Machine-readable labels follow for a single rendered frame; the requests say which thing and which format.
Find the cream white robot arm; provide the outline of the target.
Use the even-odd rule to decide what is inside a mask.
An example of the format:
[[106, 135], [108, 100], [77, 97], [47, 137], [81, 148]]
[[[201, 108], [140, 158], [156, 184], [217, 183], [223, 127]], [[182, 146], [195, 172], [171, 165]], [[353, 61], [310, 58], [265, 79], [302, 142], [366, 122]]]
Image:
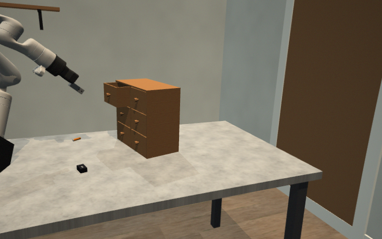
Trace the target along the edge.
[[[23, 44], [17, 40], [24, 28], [17, 20], [0, 14], [0, 44], [16, 50], [31, 60], [36, 60], [44, 50], [44, 46], [30, 38]], [[6, 93], [8, 86], [21, 81], [19, 70], [0, 53], [0, 136], [4, 138], [12, 96]]]

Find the brown chest of drawers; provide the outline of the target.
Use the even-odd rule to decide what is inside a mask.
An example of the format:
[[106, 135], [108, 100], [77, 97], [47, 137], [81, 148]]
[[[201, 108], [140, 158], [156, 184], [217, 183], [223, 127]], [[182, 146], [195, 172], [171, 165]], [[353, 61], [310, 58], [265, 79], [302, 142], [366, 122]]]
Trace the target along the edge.
[[180, 130], [180, 95], [181, 88], [157, 82], [150, 79], [115, 80], [125, 85], [146, 91], [146, 113], [131, 107], [146, 115], [146, 135], [133, 129], [117, 119], [117, 123], [130, 128], [130, 144], [132, 129], [146, 137], [146, 159], [179, 151]]

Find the brown wooden drawer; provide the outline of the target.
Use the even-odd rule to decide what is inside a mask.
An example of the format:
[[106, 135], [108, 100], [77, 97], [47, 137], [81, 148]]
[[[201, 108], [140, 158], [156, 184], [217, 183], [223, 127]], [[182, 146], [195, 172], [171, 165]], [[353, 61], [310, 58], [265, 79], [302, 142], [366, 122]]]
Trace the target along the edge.
[[130, 106], [130, 86], [119, 83], [104, 83], [104, 101], [117, 108]]
[[146, 157], [146, 137], [135, 130], [131, 131], [131, 147]]
[[118, 138], [131, 146], [130, 144], [130, 128], [121, 122], [117, 123]]
[[146, 91], [131, 87], [131, 107], [146, 113]]
[[131, 127], [140, 133], [146, 135], [146, 115], [132, 109], [131, 110]]
[[130, 126], [130, 107], [117, 108], [117, 119]]

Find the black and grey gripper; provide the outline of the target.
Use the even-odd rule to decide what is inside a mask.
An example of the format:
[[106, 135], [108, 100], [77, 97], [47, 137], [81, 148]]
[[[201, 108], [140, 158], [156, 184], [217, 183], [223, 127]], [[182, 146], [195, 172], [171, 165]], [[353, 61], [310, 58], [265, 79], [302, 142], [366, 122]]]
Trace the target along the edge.
[[74, 83], [78, 79], [79, 75], [69, 69], [66, 66], [67, 63], [49, 49], [44, 47], [43, 52], [36, 60], [34, 60], [34, 62], [38, 64], [38, 66], [32, 70], [33, 73], [42, 77], [46, 70], [53, 76], [61, 76], [63, 79], [69, 82], [68, 86], [80, 94], [84, 92], [81, 87]]

